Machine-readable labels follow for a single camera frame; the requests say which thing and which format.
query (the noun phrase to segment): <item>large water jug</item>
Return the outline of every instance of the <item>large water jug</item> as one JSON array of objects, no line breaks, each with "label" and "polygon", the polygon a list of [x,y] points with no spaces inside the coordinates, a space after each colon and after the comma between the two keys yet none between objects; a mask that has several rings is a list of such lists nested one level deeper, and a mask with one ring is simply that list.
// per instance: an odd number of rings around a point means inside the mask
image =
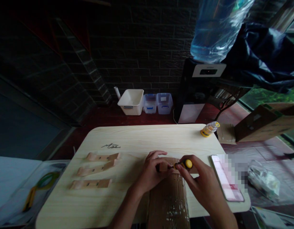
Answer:
[{"label": "large water jug", "polygon": [[232,48],[254,0],[200,0],[190,52],[195,60],[219,63]]}]

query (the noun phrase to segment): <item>person's left hand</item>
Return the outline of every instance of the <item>person's left hand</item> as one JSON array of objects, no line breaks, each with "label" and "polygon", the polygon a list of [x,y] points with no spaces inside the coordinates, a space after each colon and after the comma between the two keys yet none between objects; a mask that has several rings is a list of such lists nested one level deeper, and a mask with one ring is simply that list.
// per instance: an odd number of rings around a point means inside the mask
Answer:
[{"label": "person's left hand", "polygon": [[166,172],[157,172],[156,165],[165,162],[164,159],[157,158],[158,155],[166,155],[167,152],[155,150],[151,151],[147,156],[143,165],[143,170],[137,180],[132,185],[139,195],[143,195],[145,192],[153,189],[159,182],[173,173],[173,169],[168,169]]}]

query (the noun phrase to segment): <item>clear plastic container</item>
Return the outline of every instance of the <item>clear plastic container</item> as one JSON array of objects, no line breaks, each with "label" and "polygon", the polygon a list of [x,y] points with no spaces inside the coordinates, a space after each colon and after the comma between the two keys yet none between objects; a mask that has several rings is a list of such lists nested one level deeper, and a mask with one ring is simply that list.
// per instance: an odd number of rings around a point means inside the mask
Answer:
[{"label": "clear plastic container", "polygon": [[146,114],[156,113],[156,94],[144,95],[144,111]]},{"label": "clear plastic container", "polygon": [[173,106],[173,101],[170,93],[158,93],[156,94],[156,104],[159,110],[159,114],[170,114]]},{"label": "clear plastic container", "polygon": [[254,0],[202,0],[190,52],[204,63],[219,63],[232,48]]},{"label": "clear plastic container", "polygon": [[216,130],[218,129],[218,127],[220,127],[219,122],[211,122],[209,124],[207,124],[202,130],[201,130],[201,134],[204,137],[209,137],[212,133],[216,132]]},{"label": "clear plastic container", "polygon": [[141,115],[143,110],[144,90],[127,89],[121,96],[117,105],[121,107],[125,115]]}]

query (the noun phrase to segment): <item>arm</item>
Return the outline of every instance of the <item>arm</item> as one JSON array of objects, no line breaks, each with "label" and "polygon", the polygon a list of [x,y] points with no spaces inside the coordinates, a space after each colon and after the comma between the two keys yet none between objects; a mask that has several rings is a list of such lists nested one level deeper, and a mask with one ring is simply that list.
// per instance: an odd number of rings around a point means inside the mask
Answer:
[{"label": "arm", "polygon": [[199,177],[193,178],[189,172],[178,165],[181,176],[188,183],[198,202],[208,211],[216,228],[238,229],[237,221],[227,205],[214,170],[194,155],[184,156],[180,161],[190,159],[197,168]]},{"label": "arm", "polygon": [[155,168],[157,164],[165,161],[157,156],[166,154],[167,152],[158,150],[149,153],[143,165],[143,171],[128,189],[108,229],[129,229],[144,193],[153,189],[160,181],[172,174],[173,170],[159,173]]}]

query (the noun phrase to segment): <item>smartphone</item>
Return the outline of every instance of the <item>smartphone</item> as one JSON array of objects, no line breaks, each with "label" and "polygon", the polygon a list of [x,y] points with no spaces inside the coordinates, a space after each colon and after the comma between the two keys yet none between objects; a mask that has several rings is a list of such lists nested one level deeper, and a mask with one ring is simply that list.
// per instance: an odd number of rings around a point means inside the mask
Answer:
[{"label": "smartphone", "polygon": [[233,184],[231,174],[229,175],[228,169],[222,166],[219,156],[211,155],[210,157],[225,199],[233,202],[244,202],[245,199],[240,189]]}]

